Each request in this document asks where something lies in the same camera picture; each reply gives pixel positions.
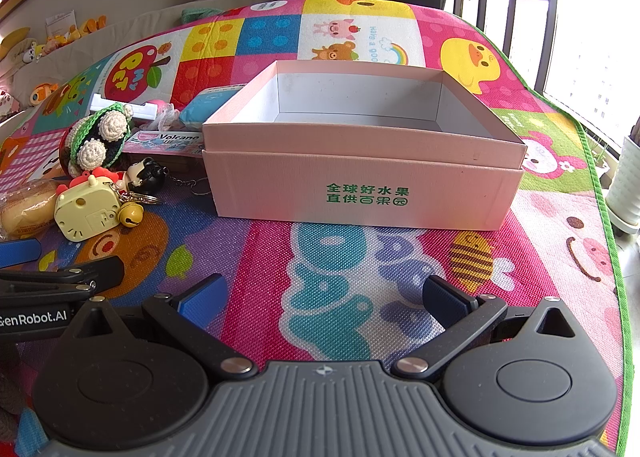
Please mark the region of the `crochet doll green sweater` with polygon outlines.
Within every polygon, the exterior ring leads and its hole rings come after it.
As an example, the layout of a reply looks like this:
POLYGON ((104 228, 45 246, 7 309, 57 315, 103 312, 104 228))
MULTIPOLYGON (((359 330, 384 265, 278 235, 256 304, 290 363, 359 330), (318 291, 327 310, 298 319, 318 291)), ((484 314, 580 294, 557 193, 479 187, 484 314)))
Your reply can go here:
POLYGON ((114 103, 77 120, 64 134, 58 160, 69 177, 96 168, 110 168, 129 139, 132 108, 114 103))

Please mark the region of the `pink cardboard box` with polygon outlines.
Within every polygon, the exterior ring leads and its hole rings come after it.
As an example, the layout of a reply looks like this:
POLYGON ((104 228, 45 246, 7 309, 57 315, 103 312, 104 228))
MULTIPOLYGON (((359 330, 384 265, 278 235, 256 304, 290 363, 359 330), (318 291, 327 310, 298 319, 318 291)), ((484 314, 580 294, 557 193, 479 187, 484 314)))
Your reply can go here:
POLYGON ((526 144, 439 69, 277 61, 203 126, 228 218, 495 231, 526 144))

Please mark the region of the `black haired figurine keychain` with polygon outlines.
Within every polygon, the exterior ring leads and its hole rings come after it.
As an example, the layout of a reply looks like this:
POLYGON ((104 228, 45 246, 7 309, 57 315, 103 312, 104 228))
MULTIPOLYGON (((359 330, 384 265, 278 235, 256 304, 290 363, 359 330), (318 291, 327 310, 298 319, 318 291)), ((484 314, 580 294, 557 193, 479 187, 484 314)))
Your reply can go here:
POLYGON ((125 171, 124 183, 130 196, 148 204, 157 204, 160 201, 157 194, 163 189, 167 177, 167 167, 151 157, 145 157, 125 171))

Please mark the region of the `pink pig toy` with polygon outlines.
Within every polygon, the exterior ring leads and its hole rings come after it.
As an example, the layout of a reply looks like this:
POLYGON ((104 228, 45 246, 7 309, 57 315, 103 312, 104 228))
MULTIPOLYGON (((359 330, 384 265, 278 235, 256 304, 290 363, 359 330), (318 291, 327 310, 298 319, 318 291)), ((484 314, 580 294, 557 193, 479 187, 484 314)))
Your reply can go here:
POLYGON ((154 105, 155 109, 156 109, 156 112, 158 114, 163 113, 170 106, 169 103, 167 103, 167 102, 165 102, 163 100, 151 100, 151 101, 148 101, 148 104, 154 105))

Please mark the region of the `yellow cat toy keychain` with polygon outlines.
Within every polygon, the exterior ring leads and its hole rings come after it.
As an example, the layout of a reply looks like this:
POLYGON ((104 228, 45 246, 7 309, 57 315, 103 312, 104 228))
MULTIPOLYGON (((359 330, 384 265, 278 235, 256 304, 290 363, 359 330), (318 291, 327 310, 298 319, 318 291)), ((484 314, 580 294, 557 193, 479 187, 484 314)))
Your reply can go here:
POLYGON ((126 197, 124 176, 105 168, 85 172, 55 191, 54 222, 63 236, 78 243, 117 225, 135 228, 143 220, 141 204, 126 197))

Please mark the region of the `colourful cartoon play mat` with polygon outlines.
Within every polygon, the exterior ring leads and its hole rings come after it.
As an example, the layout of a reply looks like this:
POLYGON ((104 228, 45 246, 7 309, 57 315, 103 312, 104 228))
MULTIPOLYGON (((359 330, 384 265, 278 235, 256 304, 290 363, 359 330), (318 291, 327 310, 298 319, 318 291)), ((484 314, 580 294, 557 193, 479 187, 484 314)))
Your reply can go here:
POLYGON ((391 359, 437 333, 418 284, 437 274, 511 305, 566 300, 615 379, 602 434, 623 451, 631 341, 611 223, 582 127, 530 90, 476 28, 386 0, 280 0, 152 35, 70 79, 4 142, 1 187, 43 173, 93 95, 184 110, 242 84, 201 155, 141 226, 42 264, 114 252, 115 298, 229 278, 212 329, 268 359, 391 359))

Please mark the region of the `teal folded cloth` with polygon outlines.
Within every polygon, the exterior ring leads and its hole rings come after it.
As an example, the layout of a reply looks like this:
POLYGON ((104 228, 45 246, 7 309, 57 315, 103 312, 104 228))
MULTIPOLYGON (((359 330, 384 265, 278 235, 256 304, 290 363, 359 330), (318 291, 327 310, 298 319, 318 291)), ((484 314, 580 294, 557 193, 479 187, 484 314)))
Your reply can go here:
POLYGON ((197 21, 221 14, 222 10, 213 8, 186 8, 181 11, 180 23, 192 24, 197 21))

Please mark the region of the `bread bun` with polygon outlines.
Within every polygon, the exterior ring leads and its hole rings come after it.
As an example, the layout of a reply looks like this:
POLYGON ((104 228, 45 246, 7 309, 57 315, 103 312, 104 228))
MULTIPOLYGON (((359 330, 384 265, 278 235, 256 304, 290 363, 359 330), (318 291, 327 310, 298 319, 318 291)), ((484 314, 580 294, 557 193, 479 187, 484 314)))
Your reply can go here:
POLYGON ((28 182, 1 197, 1 238, 17 240, 34 237, 53 222, 56 183, 28 182))

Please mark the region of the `blue tissue pack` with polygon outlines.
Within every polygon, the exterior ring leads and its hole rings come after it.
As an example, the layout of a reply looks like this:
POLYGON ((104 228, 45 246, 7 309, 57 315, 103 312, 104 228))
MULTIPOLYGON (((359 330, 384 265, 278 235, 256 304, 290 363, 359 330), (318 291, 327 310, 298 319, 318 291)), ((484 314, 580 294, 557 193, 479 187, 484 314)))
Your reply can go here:
POLYGON ((204 122, 244 88, 243 84, 203 89, 181 110, 179 120, 184 128, 201 130, 204 122))

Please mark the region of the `volcano labelled packet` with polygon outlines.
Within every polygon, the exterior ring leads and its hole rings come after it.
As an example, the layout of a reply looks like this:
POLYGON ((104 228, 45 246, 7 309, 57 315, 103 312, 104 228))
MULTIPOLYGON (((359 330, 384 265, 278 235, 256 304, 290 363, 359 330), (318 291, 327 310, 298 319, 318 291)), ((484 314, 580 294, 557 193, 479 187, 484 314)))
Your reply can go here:
POLYGON ((128 154, 198 157, 204 148, 201 132, 140 130, 126 141, 128 154))

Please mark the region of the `orange clownfish plush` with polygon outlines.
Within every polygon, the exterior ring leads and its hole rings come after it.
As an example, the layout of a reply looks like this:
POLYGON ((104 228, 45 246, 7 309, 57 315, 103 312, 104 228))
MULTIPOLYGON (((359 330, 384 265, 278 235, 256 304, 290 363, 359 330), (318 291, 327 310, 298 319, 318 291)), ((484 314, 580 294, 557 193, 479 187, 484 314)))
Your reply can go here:
POLYGON ((56 90, 58 90, 58 84, 50 84, 50 82, 38 84, 38 86, 32 90, 32 93, 30 93, 29 105, 34 107, 38 106, 56 90))

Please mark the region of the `yellow plush toys row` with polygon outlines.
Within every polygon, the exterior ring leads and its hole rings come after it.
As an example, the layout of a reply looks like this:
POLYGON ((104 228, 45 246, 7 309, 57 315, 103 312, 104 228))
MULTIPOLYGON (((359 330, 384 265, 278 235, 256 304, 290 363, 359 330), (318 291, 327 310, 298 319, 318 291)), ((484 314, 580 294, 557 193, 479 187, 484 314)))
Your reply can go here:
POLYGON ((39 58, 42 58, 59 48, 68 46, 82 37, 91 35, 105 26, 105 15, 100 15, 98 18, 88 18, 88 20, 80 27, 77 27, 76 25, 70 26, 64 35, 50 36, 45 43, 32 43, 23 53, 22 60, 24 63, 31 63, 35 60, 39 60, 39 58))

